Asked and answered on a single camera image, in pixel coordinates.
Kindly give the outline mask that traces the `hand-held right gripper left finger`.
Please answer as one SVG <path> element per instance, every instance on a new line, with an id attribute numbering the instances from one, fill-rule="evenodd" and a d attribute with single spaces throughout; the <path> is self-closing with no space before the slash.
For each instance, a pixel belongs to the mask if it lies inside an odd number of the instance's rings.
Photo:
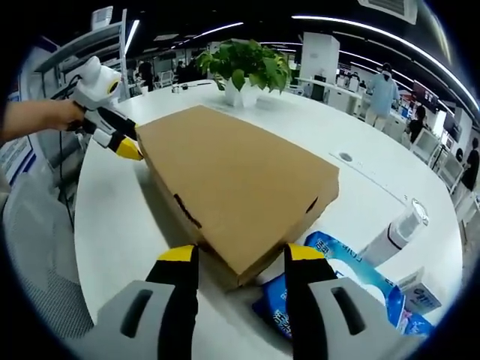
<path id="1" fill-rule="evenodd" d="M 198 313 L 199 249 L 161 254 L 145 280 L 129 283 L 98 312 L 102 359 L 191 359 Z"/>

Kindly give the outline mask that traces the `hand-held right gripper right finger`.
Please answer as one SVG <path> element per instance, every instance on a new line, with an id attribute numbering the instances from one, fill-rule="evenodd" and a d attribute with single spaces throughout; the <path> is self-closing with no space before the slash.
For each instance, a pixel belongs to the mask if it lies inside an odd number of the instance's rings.
<path id="1" fill-rule="evenodd" d="M 348 277 L 336 278 L 312 247 L 284 249 L 294 359 L 407 359 L 410 341 L 386 309 Z"/>

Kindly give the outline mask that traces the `person's left hand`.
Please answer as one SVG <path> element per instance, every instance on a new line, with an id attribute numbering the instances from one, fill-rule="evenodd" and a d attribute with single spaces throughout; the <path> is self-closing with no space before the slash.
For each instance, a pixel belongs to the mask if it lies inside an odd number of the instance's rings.
<path id="1" fill-rule="evenodd" d="M 85 110 L 73 100 L 51 100 L 48 115 L 48 127 L 54 130 L 66 131 L 73 123 L 82 122 Z"/>

